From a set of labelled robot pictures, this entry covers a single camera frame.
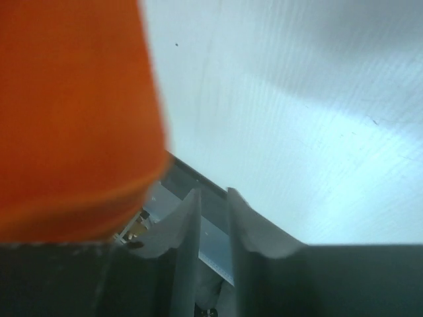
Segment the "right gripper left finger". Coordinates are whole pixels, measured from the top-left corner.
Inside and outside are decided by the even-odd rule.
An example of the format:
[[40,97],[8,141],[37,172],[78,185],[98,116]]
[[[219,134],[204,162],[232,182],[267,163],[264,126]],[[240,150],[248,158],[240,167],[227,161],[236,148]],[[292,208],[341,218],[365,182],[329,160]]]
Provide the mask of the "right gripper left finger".
[[1,245],[2,316],[193,316],[201,193],[133,242]]

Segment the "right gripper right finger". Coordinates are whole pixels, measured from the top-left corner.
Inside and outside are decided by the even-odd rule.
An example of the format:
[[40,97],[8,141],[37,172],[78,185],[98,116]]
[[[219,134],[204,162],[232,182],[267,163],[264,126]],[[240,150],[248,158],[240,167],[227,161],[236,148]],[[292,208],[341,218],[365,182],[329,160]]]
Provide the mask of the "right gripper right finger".
[[227,193],[238,316],[421,316],[419,244],[309,245]]

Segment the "orange t shirt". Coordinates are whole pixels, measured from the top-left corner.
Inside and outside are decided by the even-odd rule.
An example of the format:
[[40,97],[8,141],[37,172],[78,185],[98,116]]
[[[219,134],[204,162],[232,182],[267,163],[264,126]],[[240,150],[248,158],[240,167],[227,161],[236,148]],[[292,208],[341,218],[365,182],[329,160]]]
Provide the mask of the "orange t shirt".
[[1,241],[107,240],[169,154],[138,1],[1,2]]

